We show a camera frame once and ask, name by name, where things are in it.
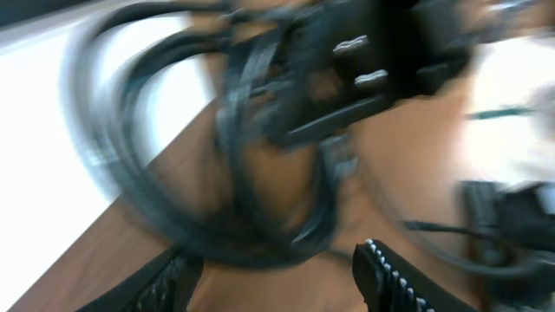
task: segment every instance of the wooden table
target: wooden table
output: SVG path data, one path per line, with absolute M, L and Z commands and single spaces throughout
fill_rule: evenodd
M 250 5 L 260 7 L 268 2 Z M 210 18 L 196 18 L 196 23 L 201 28 L 217 27 Z M 222 64 L 221 59 L 208 58 L 208 69 L 217 85 Z M 472 171 L 460 157 L 471 80 L 472 75 L 466 73 L 432 100 L 402 101 L 398 108 L 352 127 L 362 151 L 360 161 L 371 164 L 377 178 L 403 207 L 405 218 L 461 223 L 454 204 L 454 184 Z M 229 184 L 217 178 L 225 171 L 222 160 L 206 150 L 206 145 L 212 144 L 216 104 L 210 105 L 153 163 L 175 191 L 186 192 L 206 211 L 215 210 L 230 194 Z M 245 153 L 262 197 L 277 215 L 290 213 L 291 204 L 303 195 L 310 177 L 304 168 L 310 164 L 313 151 L 309 147 L 284 154 L 275 147 L 258 144 Z M 206 162 L 212 164 L 210 172 L 202 166 Z M 341 223 L 334 247 L 350 253 L 365 238 L 381 239 L 439 285 L 478 306 L 470 290 L 470 277 L 410 243 L 365 187 L 358 175 L 343 181 Z M 465 249 L 464 237 L 434 234 L 431 238 L 453 252 Z M 11 311 L 78 309 L 134 273 L 169 244 L 146 222 L 130 214 L 124 201 L 118 199 Z M 238 270 L 209 263 L 189 310 L 363 312 L 366 305 L 350 267 L 321 255 L 287 270 Z

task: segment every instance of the black object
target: black object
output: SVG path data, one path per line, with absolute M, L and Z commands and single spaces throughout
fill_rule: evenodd
M 537 263 L 526 275 L 484 280 L 494 302 L 541 309 L 549 305 L 555 291 L 553 184 L 534 184 L 516 192 L 500 189 L 493 182 L 471 181 L 462 186 L 470 230 L 506 242 L 475 238 L 473 256 L 492 267 L 511 265 L 516 257 Z
M 369 312 L 474 312 L 378 240 L 356 246 L 353 277 Z
M 204 261 L 172 247 L 79 312 L 182 312 L 193 296 Z
M 330 247 L 336 229 L 337 185 L 347 172 L 343 169 L 352 166 L 352 154 L 336 151 L 348 136 L 330 136 L 391 107 L 397 99 L 432 94 L 466 64 L 468 46 L 459 40 L 451 10 L 447 0 L 395 5 L 348 0 L 267 11 L 237 10 L 228 2 L 137 3 L 122 8 L 72 51 L 68 109 L 81 130 L 73 133 L 75 141 L 93 174 L 105 173 L 107 183 L 116 183 L 137 211 L 193 254 L 260 269 L 301 263 Z M 114 107 L 100 110 L 92 101 L 90 83 L 99 38 L 126 23 L 185 11 L 223 15 L 230 27 L 219 33 L 183 31 L 158 42 L 130 65 Z M 272 21 L 276 27 L 246 42 L 232 41 L 237 24 L 256 20 Z M 445 31 L 428 29 L 433 25 Z M 369 40 L 370 50 L 364 40 Z M 214 147 L 231 169 L 235 191 L 233 202 L 220 209 L 225 218 L 214 218 L 225 219 L 225 226 L 187 214 L 195 209 L 174 199 L 155 174 L 145 170 L 134 122 L 140 91 L 153 75 L 206 53 L 228 55 Z M 276 68 L 281 71 L 273 74 Z M 308 80 L 323 68 L 336 70 L 344 88 L 324 103 L 326 109 L 316 110 L 307 92 Z M 274 94 L 273 100 L 251 104 L 253 97 L 267 93 Z M 297 229 L 283 231 L 286 220 L 274 218 L 258 198 L 241 154 L 254 139 L 289 148 L 327 139 L 317 143 L 312 211 Z
M 280 91 L 264 125 L 281 146 L 320 140 L 400 99 L 435 94 L 467 65 L 472 46 L 448 0 L 329 2 L 298 32 L 284 70 L 300 78 Z M 310 98 L 308 78 L 326 69 L 341 83 L 323 104 Z

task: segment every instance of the cord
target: cord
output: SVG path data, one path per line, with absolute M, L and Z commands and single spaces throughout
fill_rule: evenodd
M 362 156 L 361 147 L 358 145 L 355 146 L 357 154 Z M 406 223 L 402 220 L 401 213 L 399 212 L 399 207 L 393 202 L 391 197 L 389 196 L 389 192 L 385 190 L 385 188 L 377 181 L 375 178 L 375 174 L 372 170 L 371 165 L 369 164 L 368 158 L 364 159 L 363 161 L 359 161 L 359 168 L 361 170 L 359 173 L 362 175 L 362 181 L 366 185 L 369 194 L 376 199 L 377 205 L 380 207 L 382 212 L 388 217 L 388 219 L 392 222 L 392 224 L 397 225 L 400 227 L 402 231 L 406 231 Z M 418 228 L 418 226 L 422 226 L 424 224 L 411 224 Z M 430 227 L 429 224 L 427 225 L 428 228 L 432 229 L 440 229 L 438 227 L 433 226 Z M 534 271 L 536 271 L 539 266 L 541 265 L 540 259 L 536 258 L 533 255 L 528 255 L 525 258 L 518 259 L 519 261 L 511 266 L 507 267 L 492 267 L 487 265 L 482 265 L 479 263 L 475 263 L 465 258 L 455 256 L 447 251 L 444 251 L 442 248 L 438 247 L 434 243 L 430 242 L 426 239 L 419 231 L 408 231 L 407 237 L 411 239 L 416 244 L 423 247 L 427 252 L 436 256 L 441 261 L 445 263 L 449 263 L 459 269 L 464 271 L 478 274 L 481 276 L 490 276 L 490 277 L 501 277 L 501 278 L 514 278 L 519 276 L 526 276 Z
M 405 221 L 404 225 L 407 228 L 407 230 L 410 230 L 410 231 L 458 233 L 458 234 L 464 234 L 475 238 L 497 239 L 497 237 L 495 237 L 494 235 L 479 233 L 476 231 L 470 231 L 469 229 L 450 226 L 450 225 L 442 225 L 442 224 L 420 222 L 420 221 Z
M 98 38 L 108 30 L 151 16 L 172 12 L 232 13 L 232 3 L 138 3 L 116 11 L 96 27 L 74 53 L 70 81 L 73 105 L 69 113 L 81 129 L 75 137 L 86 138 L 82 157 L 92 174 L 102 171 L 123 191 L 133 208 L 142 213 L 156 228 L 184 246 L 193 254 L 208 261 L 249 268 L 276 268 L 301 263 L 329 248 L 336 228 L 337 181 L 328 177 L 327 164 L 322 151 L 317 154 L 313 188 L 316 194 L 314 207 L 300 229 L 293 232 L 280 230 L 280 223 L 259 202 L 253 191 L 249 173 L 240 155 L 243 145 L 241 129 L 244 110 L 251 98 L 253 86 L 266 76 L 274 62 L 278 45 L 292 27 L 289 13 L 252 12 L 248 18 L 230 18 L 231 27 L 217 34 L 183 31 L 154 45 L 143 53 L 128 70 L 122 83 L 119 100 L 108 110 L 91 101 L 90 72 L 94 64 Z M 275 31 L 255 41 L 248 51 L 246 63 L 230 63 L 226 74 L 224 105 L 217 118 L 219 146 L 232 170 L 236 189 L 235 203 L 221 211 L 232 211 L 235 220 L 249 222 L 241 232 L 227 231 L 218 226 L 202 224 L 189 216 L 193 210 L 178 201 L 157 180 L 152 172 L 143 168 L 140 156 L 141 138 L 136 129 L 135 117 L 140 91 L 160 70 L 191 56 L 209 53 L 226 54 L 230 62 L 238 58 L 232 44 L 235 23 L 252 19 L 278 21 Z M 103 159 L 99 168 L 95 159 Z

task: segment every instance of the silver rivet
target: silver rivet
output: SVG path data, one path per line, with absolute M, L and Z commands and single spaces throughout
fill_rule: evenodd
M 375 88 L 385 83 L 388 77 L 388 71 L 385 69 L 376 70 L 372 74 L 359 75 L 355 78 L 355 86 L 358 88 Z
M 333 48 L 335 55 L 345 55 L 369 44 L 367 36 L 358 36 L 353 40 L 341 42 Z

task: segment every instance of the white wall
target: white wall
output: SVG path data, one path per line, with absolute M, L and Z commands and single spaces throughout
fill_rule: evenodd
M 504 106 L 534 109 L 535 94 L 541 88 L 555 88 L 554 68 L 554 38 L 528 36 L 480 45 L 475 51 L 469 112 Z M 555 137 L 542 128 L 543 115 L 538 111 L 469 121 L 461 148 L 467 163 L 481 178 L 507 185 L 555 181 Z
M 68 47 L 91 19 L 115 5 L 121 2 L 85 8 L 85 16 L 72 16 L 63 25 L 22 40 L 3 45 L 0 40 L 0 310 L 8 309 L 117 195 L 103 192 L 88 176 L 62 113 L 67 91 L 62 65 Z M 180 16 L 126 27 L 107 40 L 98 83 L 113 84 L 114 73 L 126 59 L 188 23 Z M 199 61 L 187 61 L 154 84 L 144 125 L 149 159 L 212 99 L 206 82 Z

